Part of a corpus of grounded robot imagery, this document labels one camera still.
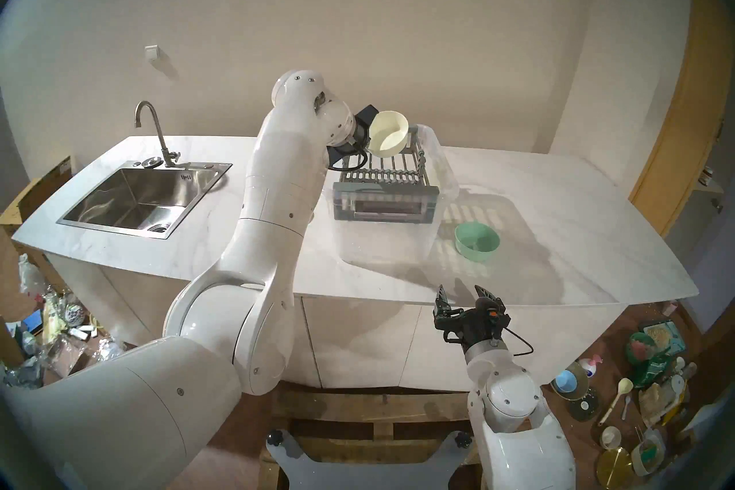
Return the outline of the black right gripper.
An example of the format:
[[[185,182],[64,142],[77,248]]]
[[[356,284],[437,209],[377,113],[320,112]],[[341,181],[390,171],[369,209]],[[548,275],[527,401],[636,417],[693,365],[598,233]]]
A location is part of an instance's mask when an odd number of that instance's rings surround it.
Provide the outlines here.
[[[474,286],[478,300],[472,309],[453,309],[443,285],[434,304],[434,327],[442,332],[445,343],[473,347],[482,342],[498,347],[503,330],[509,327],[510,315],[503,301],[482,286]]]

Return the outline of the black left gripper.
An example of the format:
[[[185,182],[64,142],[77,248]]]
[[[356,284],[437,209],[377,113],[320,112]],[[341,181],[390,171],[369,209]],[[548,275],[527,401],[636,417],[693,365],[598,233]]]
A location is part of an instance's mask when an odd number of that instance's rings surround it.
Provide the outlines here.
[[[378,113],[379,110],[369,104],[353,117],[353,129],[346,140],[336,146],[327,147],[328,170],[359,170],[368,163],[369,129]],[[341,161],[348,163],[348,159],[352,156],[359,158],[356,166],[335,166]]]

